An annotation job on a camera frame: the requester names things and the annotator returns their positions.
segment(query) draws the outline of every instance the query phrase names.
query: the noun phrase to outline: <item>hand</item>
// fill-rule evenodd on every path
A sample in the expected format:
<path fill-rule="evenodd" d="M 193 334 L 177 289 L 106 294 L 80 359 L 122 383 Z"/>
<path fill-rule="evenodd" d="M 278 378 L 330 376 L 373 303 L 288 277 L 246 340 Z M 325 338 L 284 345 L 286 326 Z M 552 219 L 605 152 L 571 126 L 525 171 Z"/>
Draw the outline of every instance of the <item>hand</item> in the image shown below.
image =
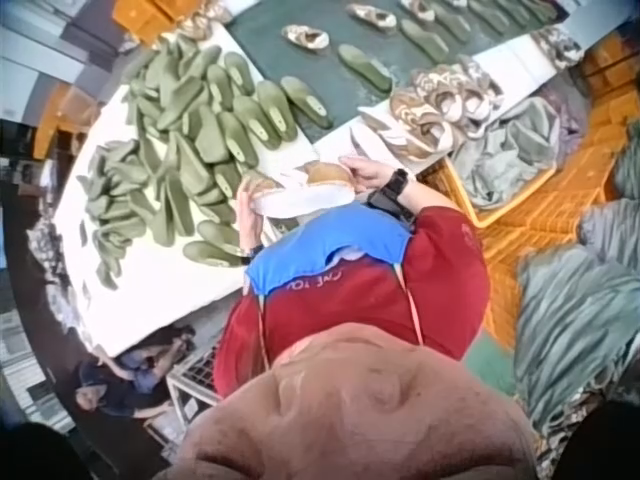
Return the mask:
<path fill-rule="evenodd" d="M 340 157 L 340 163 L 351 170 L 356 180 L 356 192 L 384 187 L 395 169 L 364 157 Z"/>
<path fill-rule="evenodd" d="M 251 200 L 255 191 L 256 182 L 250 177 L 245 177 L 238 187 L 237 212 L 238 229 L 240 231 L 240 248 L 245 252 L 256 248 L 262 244 L 262 226 L 264 217 L 258 215 L 251 208 Z"/>

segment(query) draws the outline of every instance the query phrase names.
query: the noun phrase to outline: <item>blue fabric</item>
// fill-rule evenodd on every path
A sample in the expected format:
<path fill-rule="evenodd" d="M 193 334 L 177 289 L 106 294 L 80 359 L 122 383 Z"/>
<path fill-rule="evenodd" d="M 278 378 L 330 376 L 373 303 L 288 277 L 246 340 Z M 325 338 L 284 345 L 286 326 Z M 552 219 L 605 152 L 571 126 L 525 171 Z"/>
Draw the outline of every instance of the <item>blue fabric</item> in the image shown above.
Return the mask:
<path fill-rule="evenodd" d="M 247 268 L 257 295 L 327 269 L 332 255 L 355 247 L 380 261 L 402 263 L 410 232 L 390 215 L 360 203 L 334 208 L 265 248 Z"/>
<path fill-rule="evenodd" d="M 133 384 L 138 393 L 151 393 L 160 379 L 147 367 L 147 359 L 138 350 L 123 353 L 118 362 L 133 373 Z"/>

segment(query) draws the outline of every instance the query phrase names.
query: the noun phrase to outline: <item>fabric pile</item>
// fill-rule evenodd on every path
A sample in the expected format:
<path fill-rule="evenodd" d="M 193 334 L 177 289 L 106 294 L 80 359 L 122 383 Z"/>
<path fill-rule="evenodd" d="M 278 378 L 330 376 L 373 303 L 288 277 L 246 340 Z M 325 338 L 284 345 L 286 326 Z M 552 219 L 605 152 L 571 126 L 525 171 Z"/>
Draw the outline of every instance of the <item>fabric pile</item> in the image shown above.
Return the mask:
<path fill-rule="evenodd" d="M 630 134 L 616 165 L 625 196 L 640 191 L 638 124 Z M 553 475 L 580 422 L 612 398 L 640 355 L 640 201 L 591 208 L 579 239 L 581 245 L 533 254 L 519 265 L 516 388 L 540 434 L 542 480 Z"/>
<path fill-rule="evenodd" d="M 557 164 L 561 170 L 587 134 L 591 100 L 580 93 L 567 71 L 553 77 L 535 95 L 544 98 L 560 117 Z"/>
<path fill-rule="evenodd" d="M 531 97 L 491 125 L 483 138 L 464 143 L 453 165 L 471 202 L 481 209 L 501 207 L 539 172 L 554 168 L 560 124 L 546 100 Z"/>

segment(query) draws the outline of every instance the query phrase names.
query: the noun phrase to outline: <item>black watch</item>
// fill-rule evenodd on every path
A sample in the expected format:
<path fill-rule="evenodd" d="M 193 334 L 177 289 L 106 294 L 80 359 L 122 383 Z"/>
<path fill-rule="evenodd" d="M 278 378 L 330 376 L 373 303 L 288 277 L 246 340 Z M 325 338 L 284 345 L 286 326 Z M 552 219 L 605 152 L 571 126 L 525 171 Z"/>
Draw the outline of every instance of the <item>black watch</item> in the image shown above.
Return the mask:
<path fill-rule="evenodd" d="M 244 267 L 249 265 L 251 263 L 251 260 L 256 258 L 256 255 L 258 255 L 262 250 L 264 250 L 264 245 L 258 245 L 257 247 L 253 247 L 251 250 L 247 252 L 247 255 L 245 255 L 244 257 L 240 257 L 240 259 L 242 260 L 241 262 L 242 265 Z"/>
<path fill-rule="evenodd" d="M 393 172 L 391 179 L 380 190 L 389 200 L 397 202 L 407 183 L 409 183 L 409 174 L 406 170 L 399 168 Z"/>

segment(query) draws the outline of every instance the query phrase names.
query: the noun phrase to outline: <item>worker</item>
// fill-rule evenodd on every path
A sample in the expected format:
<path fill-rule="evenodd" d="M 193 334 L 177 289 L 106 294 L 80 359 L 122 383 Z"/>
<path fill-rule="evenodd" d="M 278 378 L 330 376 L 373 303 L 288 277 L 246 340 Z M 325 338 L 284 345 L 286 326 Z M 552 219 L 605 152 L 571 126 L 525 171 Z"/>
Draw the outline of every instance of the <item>worker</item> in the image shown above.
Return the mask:
<path fill-rule="evenodd" d="M 224 399 L 158 478 L 535 478 L 526 417 L 459 363 L 489 295 L 473 226 L 403 170 L 341 162 L 414 225 L 356 203 L 257 253 L 215 358 Z M 253 188 L 237 208 L 256 253 Z"/>
<path fill-rule="evenodd" d="M 137 348 L 116 359 L 96 346 L 92 351 L 96 358 L 80 364 L 76 403 L 89 412 L 99 409 L 107 415 L 140 419 L 171 410 L 160 382 L 186 352 L 191 337 L 183 333 L 171 345 Z"/>

